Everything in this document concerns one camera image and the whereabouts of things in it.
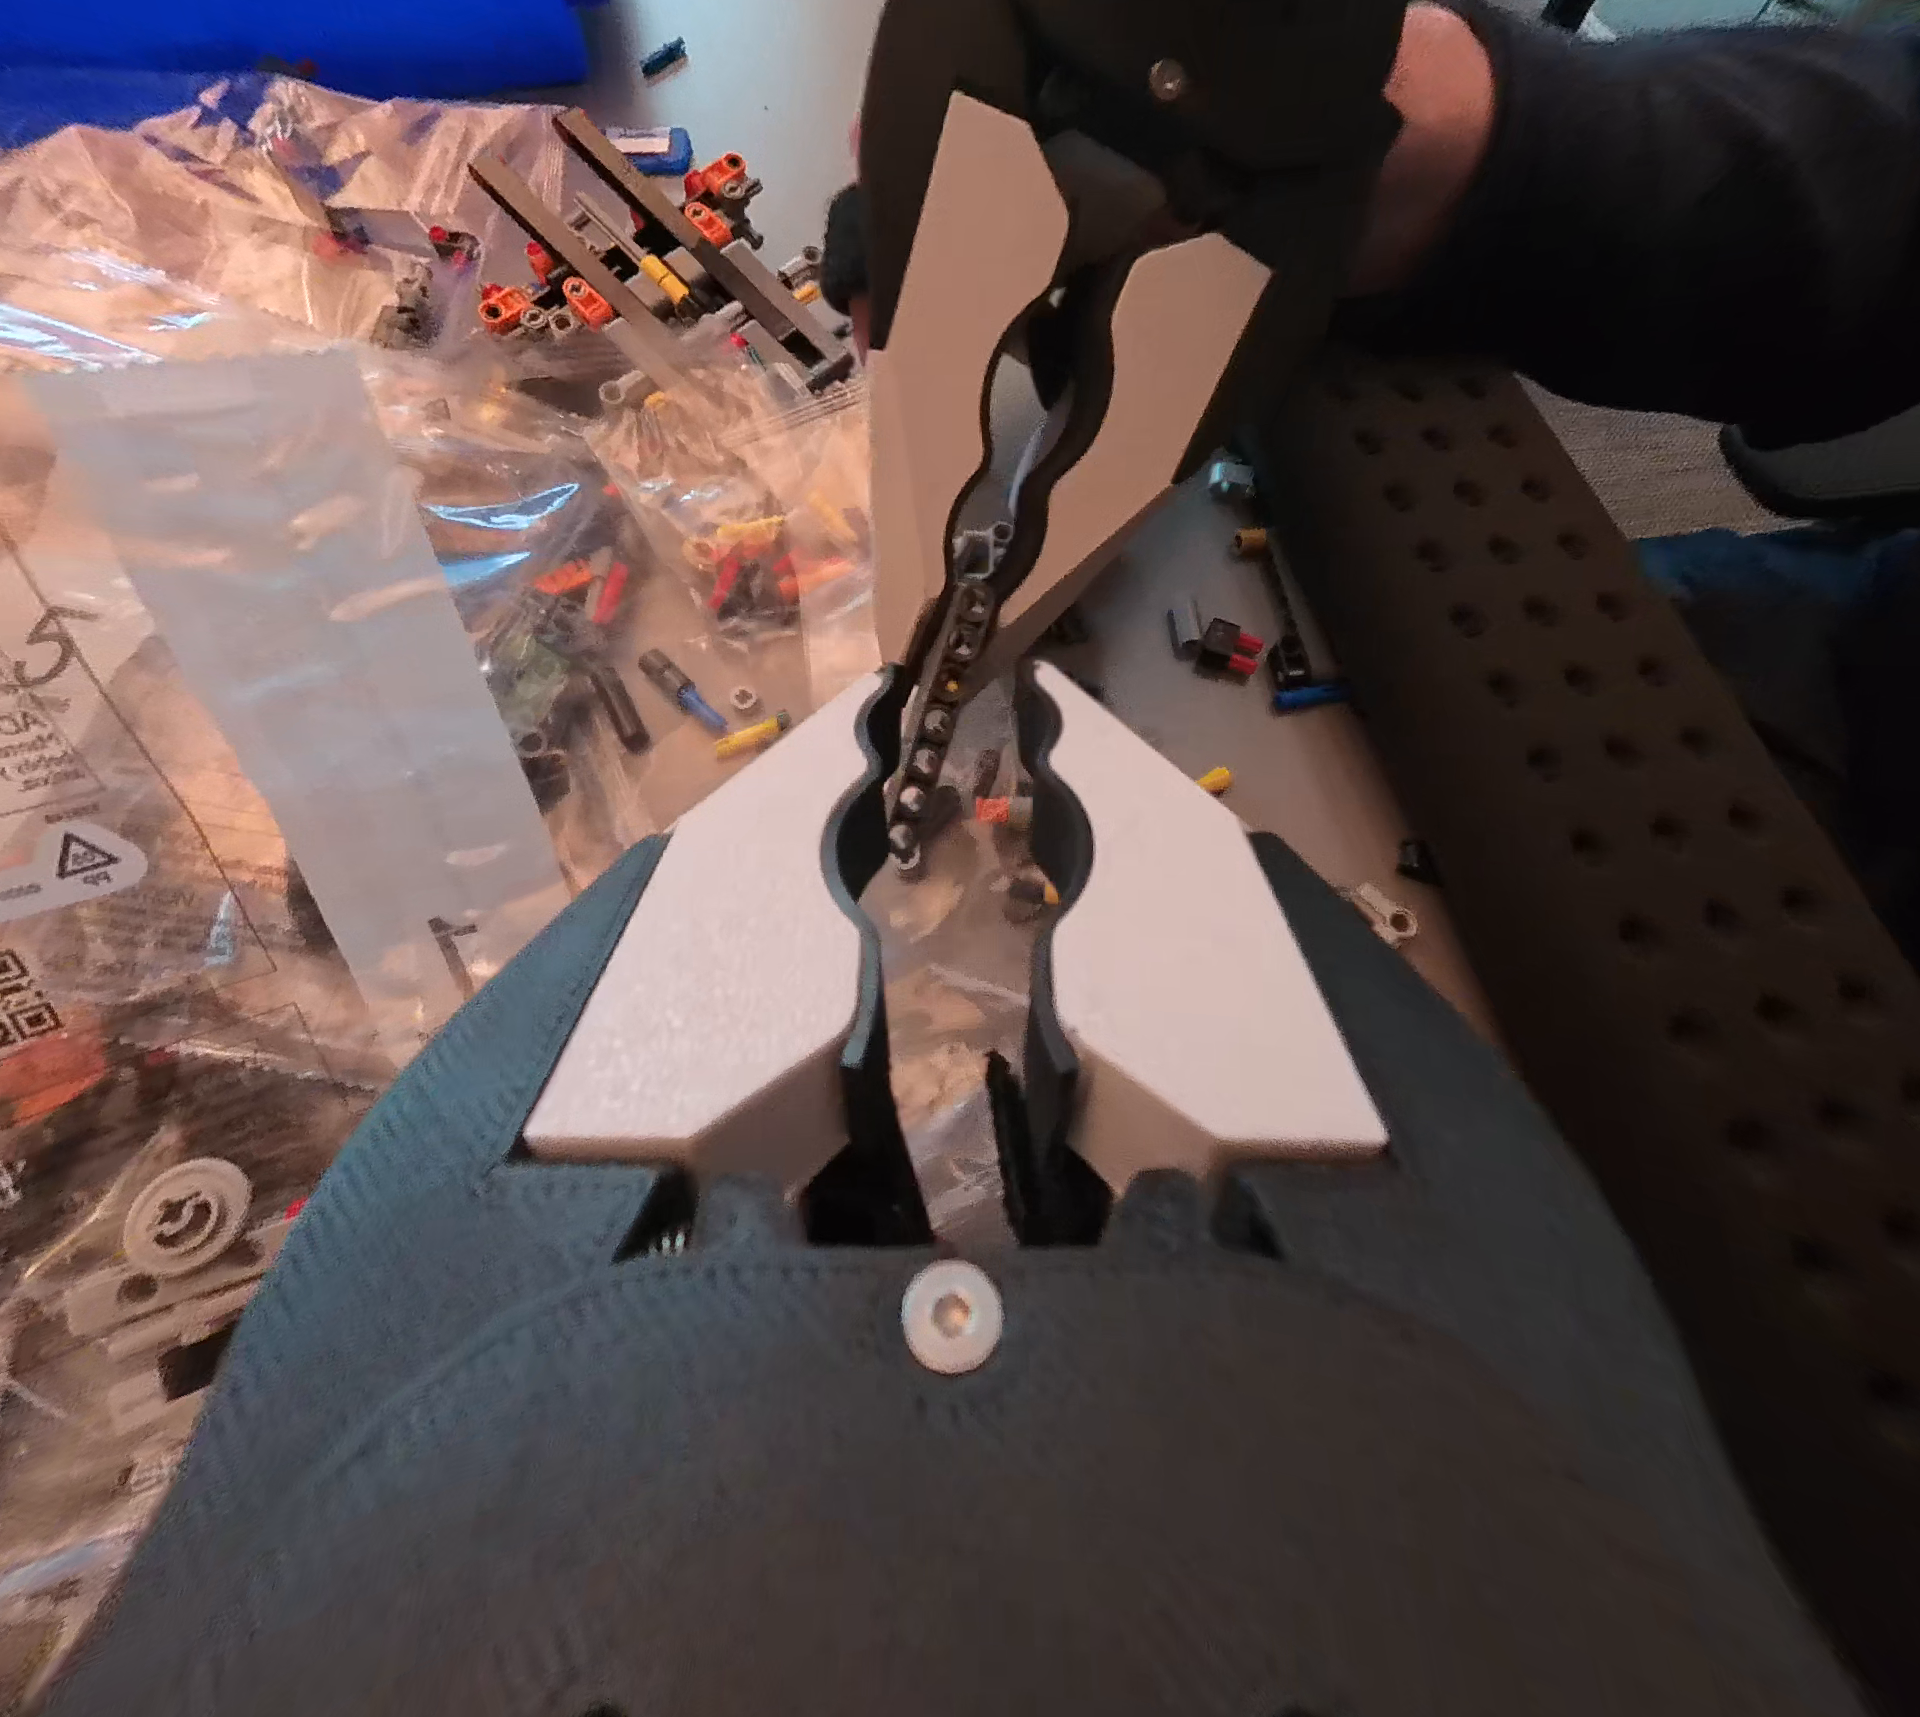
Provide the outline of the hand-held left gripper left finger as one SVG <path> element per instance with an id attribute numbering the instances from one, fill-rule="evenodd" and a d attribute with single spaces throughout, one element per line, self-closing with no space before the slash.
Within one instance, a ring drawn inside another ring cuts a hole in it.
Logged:
<path id="1" fill-rule="evenodd" d="M 883 790 L 911 679 L 883 666 L 686 813 L 522 1127 L 527 1156 L 772 1182 L 827 1243 L 925 1244 L 890 1074 Z"/>

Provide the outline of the pile of clear lego bags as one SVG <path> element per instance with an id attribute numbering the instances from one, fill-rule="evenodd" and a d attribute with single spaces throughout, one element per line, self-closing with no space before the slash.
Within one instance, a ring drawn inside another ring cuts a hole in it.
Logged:
<path id="1" fill-rule="evenodd" d="M 734 639 L 660 563 L 592 447 L 645 400 L 597 340 L 498 344 L 481 277 L 526 274 L 468 179 L 574 181 L 535 105 L 367 102 L 283 75 L 165 92 L 129 126 L 3 154 L 3 382 L 141 359 L 363 365 L 569 896 L 804 719 L 869 648 L 862 595 Z M 718 340 L 665 394 L 802 390 Z M 3 1110 L 3 1632 L 83 1618 L 169 1487 L 244 1305 L 395 1076 L 233 1043 L 146 1050 Z"/>

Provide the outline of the black red lego pin block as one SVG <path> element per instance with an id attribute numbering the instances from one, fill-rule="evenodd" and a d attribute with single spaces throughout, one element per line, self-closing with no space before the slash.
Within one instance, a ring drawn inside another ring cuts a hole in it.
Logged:
<path id="1" fill-rule="evenodd" d="M 1243 629 L 1235 620 L 1203 614 L 1189 597 L 1174 599 L 1164 611 L 1169 654 L 1196 674 L 1248 682 L 1267 654 L 1267 641 Z"/>

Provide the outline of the large clear bag white label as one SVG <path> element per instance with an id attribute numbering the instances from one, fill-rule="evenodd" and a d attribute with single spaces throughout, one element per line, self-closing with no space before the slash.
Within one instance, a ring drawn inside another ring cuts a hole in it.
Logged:
<path id="1" fill-rule="evenodd" d="M 339 345 L 3 382 L 3 1110 L 384 1080 L 564 908 L 421 491 Z"/>

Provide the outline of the grey lego beam black connector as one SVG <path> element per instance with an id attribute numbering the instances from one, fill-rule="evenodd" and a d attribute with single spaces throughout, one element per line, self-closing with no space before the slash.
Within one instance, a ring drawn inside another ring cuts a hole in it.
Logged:
<path id="1" fill-rule="evenodd" d="M 1315 680 L 1313 661 L 1306 645 L 1300 611 L 1291 599 L 1291 582 L 1274 537 L 1265 539 L 1263 566 L 1270 576 L 1276 631 L 1267 648 L 1267 668 L 1277 694 L 1306 690 Z"/>

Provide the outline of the dark lego beam with holes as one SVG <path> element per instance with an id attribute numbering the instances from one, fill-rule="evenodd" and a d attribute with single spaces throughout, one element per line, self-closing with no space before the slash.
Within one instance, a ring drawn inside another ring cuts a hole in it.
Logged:
<path id="1" fill-rule="evenodd" d="M 981 656 L 995 629 L 995 576 L 1011 536 L 1009 517 L 954 536 L 948 577 L 914 641 L 914 688 L 901 710 L 897 761 L 882 797 L 883 855 L 904 879 L 924 866 L 949 746 L 961 709 L 980 687 Z"/>

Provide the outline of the lego chassis frame assembly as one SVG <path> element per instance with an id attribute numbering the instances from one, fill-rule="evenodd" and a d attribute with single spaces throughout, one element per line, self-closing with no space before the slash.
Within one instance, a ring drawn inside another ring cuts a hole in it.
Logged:
<path id="1" fill-rule="evenodd" d="M 851 380 L 851 330 L 826 307 L 822 253 L 761 258 L 761 179 L 741 154 L 699 159 L 684 127 L 606 130 L 578 107 L 550 127 L 576 171 L 560 197 L 493 152 L 465 163 L 523 240 L 526 274 L 478 288 L 478 325 L 493 342 L 597 337 L 640 392 L 671 388 L 708 340 L 812 395 Z"/>

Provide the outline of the person's leg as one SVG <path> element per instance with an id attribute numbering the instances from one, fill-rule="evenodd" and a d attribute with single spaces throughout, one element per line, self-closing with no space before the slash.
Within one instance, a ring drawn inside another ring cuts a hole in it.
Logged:
<path id="1" fill-rule="evenodd" d="M 1915 529 L 1707 527 L 1637 558 L 1861 889 L 1915 924 Z"/>

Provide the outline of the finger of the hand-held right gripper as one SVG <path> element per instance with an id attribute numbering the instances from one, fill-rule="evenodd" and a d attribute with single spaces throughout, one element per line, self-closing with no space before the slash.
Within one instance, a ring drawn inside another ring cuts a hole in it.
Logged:
<path id="1" fill-rule="evenodd" d="M 894 315 L 868 363 L 883 664 L 922 671 L 939 631 L 952 517 L 989 458 L 998 351 L 1049 288 L 1069 227 L 1067 195 L 1029 124 L 954 92 Z"/>
<path id="2" fill-rule="evenodd" d="M 1207 231 L 1140 253 L 1101 282 L 1011 502 L 961 697 L 1003 674 L 1113 558 L 1187 469 L 1187 449 L 1270 270 Z"/>

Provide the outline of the black perforated pad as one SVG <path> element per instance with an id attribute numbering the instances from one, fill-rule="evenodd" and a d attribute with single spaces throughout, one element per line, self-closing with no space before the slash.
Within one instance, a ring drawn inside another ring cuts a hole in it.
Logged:
<path id="1" fill-rule="evenodd" d="M 1255 467 L 1523 1080 L 1915 1713 L 1915 974 L 1511 376 L 1321 351 Z"/>

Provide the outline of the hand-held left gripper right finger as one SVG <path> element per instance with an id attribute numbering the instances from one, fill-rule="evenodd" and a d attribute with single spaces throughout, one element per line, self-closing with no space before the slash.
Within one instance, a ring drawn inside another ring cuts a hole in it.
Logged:
<path id="1" fill-rule="evenodd" d="M 1091 1244 L 1140 1177 L 1203 1192 L 1274 1162 L 1381 1158 L 1387 1128 L 1265 850 L 1073 679 L 1015 680 L 1039 920 L 1019 1072 L 987 1098 L 1021 1247 Z"/>

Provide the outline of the person's right hand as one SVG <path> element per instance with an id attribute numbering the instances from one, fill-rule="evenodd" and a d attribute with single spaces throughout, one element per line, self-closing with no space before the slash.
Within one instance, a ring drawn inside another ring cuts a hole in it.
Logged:
<path id="1" fill-rule="evenodd" d="M 1495 73 L 1473 24 L 1442 0 L 1407 4 L 1384 96 L 1400 127 L 1368 195 L 1345 297 L 1407 284 L 1476 183 L 1495 122 Z"/>

